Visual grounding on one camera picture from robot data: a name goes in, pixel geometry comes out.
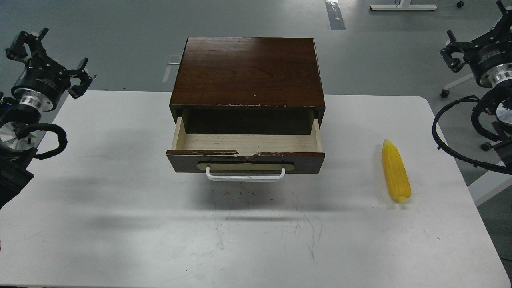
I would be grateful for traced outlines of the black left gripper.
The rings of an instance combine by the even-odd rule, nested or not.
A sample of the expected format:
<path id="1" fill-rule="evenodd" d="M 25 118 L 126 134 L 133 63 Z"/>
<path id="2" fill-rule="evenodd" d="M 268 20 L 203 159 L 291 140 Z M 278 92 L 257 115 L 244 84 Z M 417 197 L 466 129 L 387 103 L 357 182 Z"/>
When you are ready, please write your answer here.
<path id="1" fill-rule="evenodd" d="M 11 94 L 15 98 L 20 98 L 19 90 L 31 89 L 42 93 L 50 100 L 60 100 L 64 91 L 68 90 L 71 97 L 76 100 L 86 93 L 93 81 L 85 71 L 88 57 L 81 60 L 78 68 L 66 70 L 66 76 L 60 75 L 66 68 L 49 57 L 42 45 L 48 31 L 48 28 L 44 28 L 39 35 L 21 31 L 5 49 L 9 60 L 24 64 L 24 71 L 11 89 Z M 78 78 L 79 84 L 71 86 L 71 78 Z"/>

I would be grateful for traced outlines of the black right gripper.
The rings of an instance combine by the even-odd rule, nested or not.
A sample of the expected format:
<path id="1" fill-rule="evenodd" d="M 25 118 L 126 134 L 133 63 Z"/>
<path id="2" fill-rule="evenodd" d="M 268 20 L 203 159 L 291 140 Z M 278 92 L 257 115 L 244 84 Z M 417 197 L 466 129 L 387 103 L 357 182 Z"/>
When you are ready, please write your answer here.
<path id="1" fill-rule="evenodd" d="M 501 0 L 496 1 L 496 5 L 501 17 L 486 38 L 459 42 L 451 30 L 446 31 L 448 44 L 440 50 L 440 55 L 452 72 L 458 73 L 468 63 L 474 76 L 483 76 L 493 67 L 511 63 L 511 9 L 507 9 Z"/>

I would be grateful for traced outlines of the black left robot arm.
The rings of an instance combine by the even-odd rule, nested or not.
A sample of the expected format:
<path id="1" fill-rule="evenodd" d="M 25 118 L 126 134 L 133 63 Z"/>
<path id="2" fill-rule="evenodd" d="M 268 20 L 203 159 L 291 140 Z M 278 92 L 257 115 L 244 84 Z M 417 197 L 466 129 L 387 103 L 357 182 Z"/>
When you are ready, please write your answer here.
<path id="1" fill-rule="evenodd" d="M 93 81 L 86 71 L 87 57 L 76 69 L 67 69 L 47 54 L 42 40 L 48 31 L 44 28 L 37 35 L 21 31 L 5 50 L 9 60 L 24 64 L 24 71 L 11 96 L 1 95 L 1 206 L 33 179 L 27 170 L 33 159 L 48 159 L 66 149 L 66 131 L 42 123 L 42 113 L 56 110 L 65 91 L 74 99 L 81 97 Z"/>

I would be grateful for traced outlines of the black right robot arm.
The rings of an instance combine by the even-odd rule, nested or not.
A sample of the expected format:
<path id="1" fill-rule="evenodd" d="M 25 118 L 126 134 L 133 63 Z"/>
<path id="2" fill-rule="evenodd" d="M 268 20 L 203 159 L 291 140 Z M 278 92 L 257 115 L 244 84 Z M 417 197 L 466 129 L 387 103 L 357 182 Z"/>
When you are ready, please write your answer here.
<path id="1" fill-rule="evenodd" d="M 468 42 L 456 40 L 448 30 L 448 42 L 440 50 L 447 67 L 454 73 L 465 65 L 470 67 L 472 76 L 479 87 L 488 91 L 481 97 L 466 96 L 450 102 L 436 115 L 432 124 L 432 135 L 438 149 L 448 155 L 487 171 L 510 175 L 511 170 L 511 100 L 512 100 L 512 40 L 511 8 L 500 0 L 497 7 L 500 19 L 489 31 Z M 470 113 L 470 122 L 476 133 L 486 139 L 481 145 L 483 150 L 494 150 L 501 164 L 483 162 L 465 156 L 452 149 L 441 139 L 437 124 L 441 117 L 462 103 L 474 103 Z"/>

